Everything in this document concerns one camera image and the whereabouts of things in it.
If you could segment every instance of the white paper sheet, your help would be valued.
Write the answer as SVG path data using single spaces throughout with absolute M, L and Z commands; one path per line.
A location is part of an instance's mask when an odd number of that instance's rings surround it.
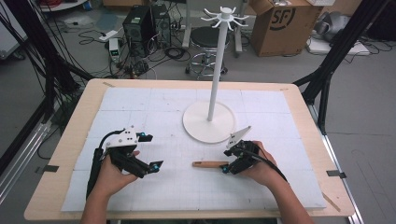
M 208 90 L 109 88 L 78 157 L 62 211 L 83 210 L 94 149 L 107 133 L 131 125 L 154 136 L 138 145 L 138 158 L 163 161 L 163 166 L 113 195 L 108 210 L 277 209 L 271 192 L 253 180 L 191 166 L 193 161 L 235 160 L 223 154 L 225 142 L 204 144 L 184 130 L 184 110 L 209 97 Z M 227 90 L 219 91 L 217 100 L 234 112 L 237 130 L 252 126 L 244 140 L 263 142 L 304 207 L 326 206 L 283 92 Z

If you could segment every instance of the human arm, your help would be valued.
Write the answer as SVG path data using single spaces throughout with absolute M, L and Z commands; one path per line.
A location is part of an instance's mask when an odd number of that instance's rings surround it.
M 106 223 L 106 209 L 111 195 L 123 189 L 137 179 L 135 175 L 123 175 L 119 168 L 106 156 L 96 184 L 93 187 L 82 213 L 81 224 Z
M 254 143 L 261 148 L 259 155 L 276 165 L 275 159 L 264 149 L 262 143 L 257 141 Z M 268 164 L 258 162 L 241 174 L 249 176 L 259 184 L 266 186 L 274 194 L 283 223 L 314 223 L 294 194 L 290 184 Z

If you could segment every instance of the wooden handle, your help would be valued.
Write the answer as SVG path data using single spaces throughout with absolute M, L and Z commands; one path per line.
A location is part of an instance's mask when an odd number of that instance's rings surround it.
M 192 166 L 201 168 L 219 168 L 221 165 L 227 164 L 227 161 L 194 161 Z

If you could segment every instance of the white pole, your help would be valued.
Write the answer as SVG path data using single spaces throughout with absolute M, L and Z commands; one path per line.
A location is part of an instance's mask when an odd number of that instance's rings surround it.
M 224 7 L 221 9 L 221 17 L 224 19 L 230 18 L 231 13 L 232 13 L 232 11 L 227 7 Z M 218 51 L 216 52 L 216 64 L 215 64 L 215 71 L 213 74 L 212 92 L 210 94 L 209 114 L 207 116 L 208 121 L 212 121 L 213 113 L 215 110 L 216 95 L 218 93 L 220 71 L 221 71 L 222 59 L 223 59 L 223 55 L 224 55 L 227 30 L 228 30 L 227 21 L 222 21 L 221 25 L 220 25 L 220 31 L 219 31 Z

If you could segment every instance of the wrist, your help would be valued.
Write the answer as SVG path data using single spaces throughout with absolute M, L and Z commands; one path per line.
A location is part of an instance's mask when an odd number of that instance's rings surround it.
M 281 188 L 283 185 L 288 185 L 289 183 L 283 179 L 283 177 L 276 171 L 271 171 L 267 173 L 267 181 L 265 187 L 273 191 L 273 189 Z
M 98 188 L 93 188 L 89 198 L 90 197 L 94 198 L 95 200 L 108 201 L 108 200 L 110 200 L 111 194 L 105 193 L 104 190 L 100 190 Z

